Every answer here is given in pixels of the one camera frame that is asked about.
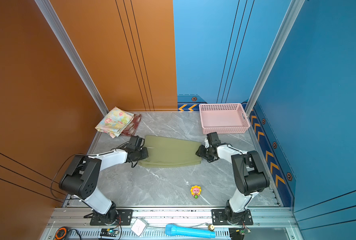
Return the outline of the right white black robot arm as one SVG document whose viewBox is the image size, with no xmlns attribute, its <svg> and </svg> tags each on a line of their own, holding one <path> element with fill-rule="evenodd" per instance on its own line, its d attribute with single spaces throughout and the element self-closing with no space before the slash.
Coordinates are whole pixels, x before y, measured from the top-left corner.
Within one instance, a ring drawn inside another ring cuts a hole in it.
<svg viewBox="0 0 356 240">
<path fill-rule="evenodd" d="M 264 164 L 257 151 L 242 151 L 230 144 L 199 146 L 196 155 L 212 163 L 226 160 L 232 164 L 236 185 L 234 195 L 227 201 L 221 220 L 230 225 L 252 225 L 248 209 L 251 201 L 270 185 Z"/>
</svg>

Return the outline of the olive green skirt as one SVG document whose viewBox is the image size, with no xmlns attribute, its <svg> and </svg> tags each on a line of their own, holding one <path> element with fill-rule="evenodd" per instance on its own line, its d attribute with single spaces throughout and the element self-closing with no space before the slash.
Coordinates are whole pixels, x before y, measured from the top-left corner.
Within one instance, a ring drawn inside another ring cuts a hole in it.
<svg viewBox="0 0 356 240">
<path fill-rule="evenodd" d="M 144 147 L 148 158 L 139 161 L 144 168 L 178 168 L 199 165 L 202 158 L 196 155 L 200 142 L 147 135 Z"/>
</svg>

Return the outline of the red plaid skirt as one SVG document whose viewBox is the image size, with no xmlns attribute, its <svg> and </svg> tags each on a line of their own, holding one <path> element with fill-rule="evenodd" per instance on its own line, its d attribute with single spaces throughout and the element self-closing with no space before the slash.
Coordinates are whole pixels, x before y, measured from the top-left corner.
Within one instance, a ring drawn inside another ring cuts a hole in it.
<svg viewBox="0 0 356 240">
<path fill-rule="evenodd" d="M 130 124 L 122 131 L 123 136 L 134 136 L 142 120 L 141 114 L 135 114 Z"/>
</svg>

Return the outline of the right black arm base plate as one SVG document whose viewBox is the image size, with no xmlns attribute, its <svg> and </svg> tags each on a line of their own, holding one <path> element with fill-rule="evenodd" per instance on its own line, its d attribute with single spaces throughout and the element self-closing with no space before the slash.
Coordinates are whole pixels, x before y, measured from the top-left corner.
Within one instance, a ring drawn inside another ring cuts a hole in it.
<svg viewBox="0 0 356 240">
<path fill-rule="evenodd" d="M 229 208 L 212 209 L 212 222 L 215 226 L 221 225 L 245 225 L 252 226 L 254 224 L 250 210 L 245 210 L 241 213 L 234 213 Z"/>
</svg>

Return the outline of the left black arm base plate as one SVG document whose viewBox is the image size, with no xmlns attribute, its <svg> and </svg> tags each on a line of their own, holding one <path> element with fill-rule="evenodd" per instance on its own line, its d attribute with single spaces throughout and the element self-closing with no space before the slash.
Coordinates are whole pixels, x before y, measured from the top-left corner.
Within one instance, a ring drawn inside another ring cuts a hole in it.
<svg viewBox="0 0 356 240">
<path fill-rule="evenodd" d="M 133 217 L 132 209 L 115 209 L 109 210 L 105 215 L 93 211 L 90 225 L 91 226 L 129 226 Z"/>
</svg>

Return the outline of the floral pastel skirt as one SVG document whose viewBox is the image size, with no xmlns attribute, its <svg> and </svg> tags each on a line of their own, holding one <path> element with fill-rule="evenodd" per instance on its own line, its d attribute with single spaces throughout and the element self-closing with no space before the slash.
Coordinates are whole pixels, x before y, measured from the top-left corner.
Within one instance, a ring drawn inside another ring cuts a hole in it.
<svg viewBox="0 0 356 240">
<path fill-rule="evenodd" d="M 95 129 L 108 134 L 111 138 L 116 138 L 132 122 L 134 116 L 133 113 L 115 107 L 98 123 Z"/>
</svg>

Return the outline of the pink perforated plastic basket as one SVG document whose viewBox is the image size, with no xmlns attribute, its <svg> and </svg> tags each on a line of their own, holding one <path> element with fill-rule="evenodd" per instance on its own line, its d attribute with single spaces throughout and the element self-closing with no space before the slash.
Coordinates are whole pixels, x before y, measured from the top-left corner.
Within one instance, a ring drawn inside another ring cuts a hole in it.
<svg viewBox="0 0 356 240">
<path fill-rule="evenodd" d="M 200 104 L 203 134 L 244 134 L 251 126 L 240 103 Z"/>
</svg>

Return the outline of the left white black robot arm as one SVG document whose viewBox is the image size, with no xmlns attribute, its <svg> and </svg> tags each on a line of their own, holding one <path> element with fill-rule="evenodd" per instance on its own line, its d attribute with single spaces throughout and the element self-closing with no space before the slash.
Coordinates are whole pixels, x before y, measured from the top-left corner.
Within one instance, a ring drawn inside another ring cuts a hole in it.
<svg viewBox="0 0 356 240">
<path fill-rule="evenodd" d="M 148 150 L 121 150 L 74 156 L 59 183 L 59 188 L 78 197 L 93 211 L 93 219 L 104 225 L 113 224 L 118 217 L 116 204 L 108 199 L 98 187 L 101 171 L 124 163 L 137 163 L 149 157 Z"/>
</svg>

